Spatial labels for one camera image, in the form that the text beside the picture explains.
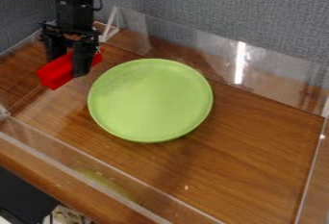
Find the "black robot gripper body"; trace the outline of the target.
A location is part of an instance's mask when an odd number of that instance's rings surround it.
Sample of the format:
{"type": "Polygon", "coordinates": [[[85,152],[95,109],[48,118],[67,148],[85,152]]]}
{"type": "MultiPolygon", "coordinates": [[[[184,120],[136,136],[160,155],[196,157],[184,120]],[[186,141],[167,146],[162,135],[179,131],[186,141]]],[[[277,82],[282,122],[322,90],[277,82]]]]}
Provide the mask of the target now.
{"type": "Polygon", "coordinates": [[[93,7],[93,0],[55,0],[55,22],[41,23],[41,40],[45,45],[51,37],[64,39],[67,48],[73,49],[76,42],[92,44],[97,50],[99,33],[92,28],[93,12],[100,8],[93,7]]]}

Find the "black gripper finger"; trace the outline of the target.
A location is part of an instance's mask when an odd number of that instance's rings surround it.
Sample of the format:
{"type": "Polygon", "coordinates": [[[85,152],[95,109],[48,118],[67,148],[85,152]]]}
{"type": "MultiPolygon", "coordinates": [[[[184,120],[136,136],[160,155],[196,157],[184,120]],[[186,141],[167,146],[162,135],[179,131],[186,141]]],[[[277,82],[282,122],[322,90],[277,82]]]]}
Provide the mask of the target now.
{"type": "Polygon", "coordinates": [[[48,61],[53,61],[60,56],[67,53],[67,46],[64,43],[64,39],[60,37],[51,37],[47,41],[47,55],[48,61]]]}
{"type": "Polygon", "coordinates": [[[75,78],[89,72],[95,52],[96,48],[92,44],[80,41],[73,44],[72,74],[75,78]]]}

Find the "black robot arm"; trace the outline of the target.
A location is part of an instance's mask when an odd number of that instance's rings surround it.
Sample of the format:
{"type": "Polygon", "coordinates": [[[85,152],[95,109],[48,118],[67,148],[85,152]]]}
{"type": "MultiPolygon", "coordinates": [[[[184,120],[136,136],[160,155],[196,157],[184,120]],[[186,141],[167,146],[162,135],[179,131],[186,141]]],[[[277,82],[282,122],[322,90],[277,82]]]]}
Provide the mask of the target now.
{"type": "Polygon", "coordinates": [[[100,33],[92,26],[93,13],[103,8],[101,0],[55,0],[55,24],[41,23],[41,39],[47,50],[48,62],[72,48],[72,76],[89,72],[92,58],[99,50],[100,33]]]}

